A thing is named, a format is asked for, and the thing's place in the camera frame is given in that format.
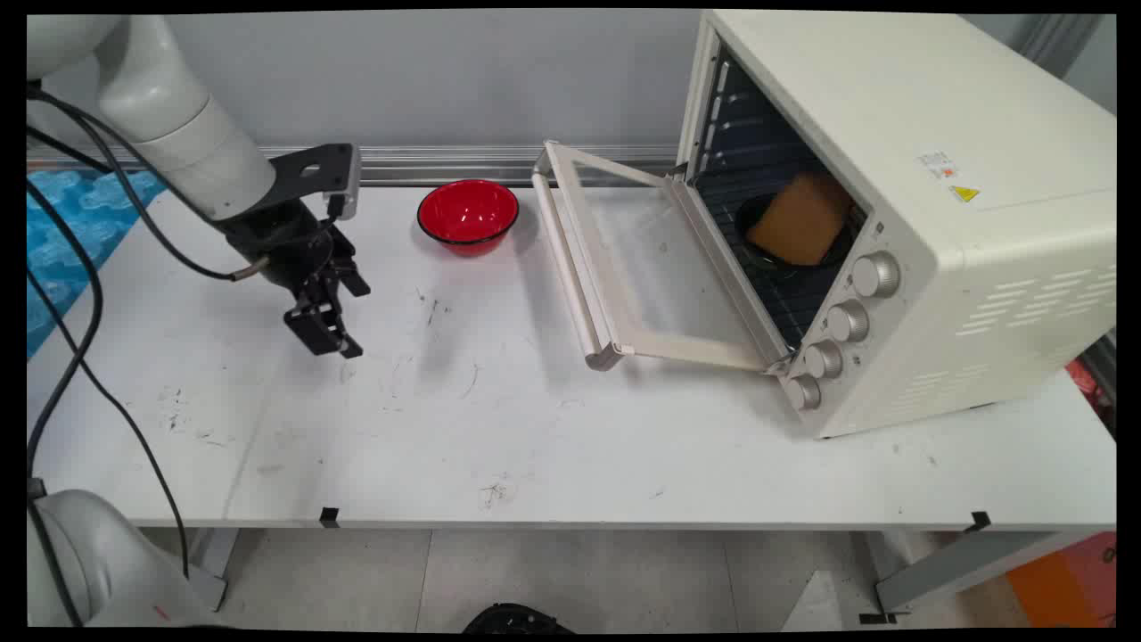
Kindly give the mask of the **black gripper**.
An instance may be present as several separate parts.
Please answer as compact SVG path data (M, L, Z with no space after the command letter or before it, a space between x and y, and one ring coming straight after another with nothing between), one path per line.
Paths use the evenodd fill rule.
M345 326L338 293L316 292L327 282L343 285L351 296L372 291L354 259L353 243L335 227L343 210L343 200L330 200L327 217L319 220L302 200L289 200L222 220L218 228L245 259L267 259L262 277L296 296L283 320L310 353L340 353L353 360L364 351Z

